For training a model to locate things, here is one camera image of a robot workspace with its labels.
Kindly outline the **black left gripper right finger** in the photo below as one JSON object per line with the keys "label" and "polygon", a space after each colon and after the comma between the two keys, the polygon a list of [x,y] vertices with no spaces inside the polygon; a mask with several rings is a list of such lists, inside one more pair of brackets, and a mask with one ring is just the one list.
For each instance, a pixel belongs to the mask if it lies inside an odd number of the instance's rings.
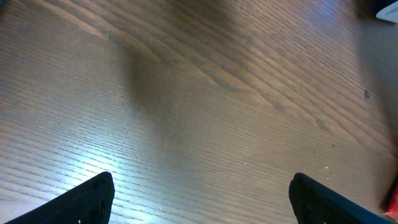
{"label": "black left gripper right finger", "polygon": [[390,224],[301,172],[290,182],[289,199],[299,224]]}

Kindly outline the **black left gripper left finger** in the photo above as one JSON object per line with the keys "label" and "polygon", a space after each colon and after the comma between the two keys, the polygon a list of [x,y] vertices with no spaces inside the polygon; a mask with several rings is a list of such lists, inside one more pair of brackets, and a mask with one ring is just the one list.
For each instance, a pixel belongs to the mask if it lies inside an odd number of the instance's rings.
{"label": "black left gripper left finger", "polygon": [[114,195],[111,173],[102,172],[6,224],[108,224]]}

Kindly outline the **red snack bag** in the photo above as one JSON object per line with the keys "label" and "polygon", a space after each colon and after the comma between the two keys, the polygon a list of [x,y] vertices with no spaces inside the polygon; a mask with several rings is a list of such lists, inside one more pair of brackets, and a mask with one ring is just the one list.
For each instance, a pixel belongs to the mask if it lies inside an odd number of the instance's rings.
{"label": "red snack bag", "polygon": [[384,213],[386,216],[394,219],[395,221],[397,221],[398,219],[397,195],[398,195],[398,189],[397,186],[395,186],[394,191],[389,196],[388,207],[386,212]]}

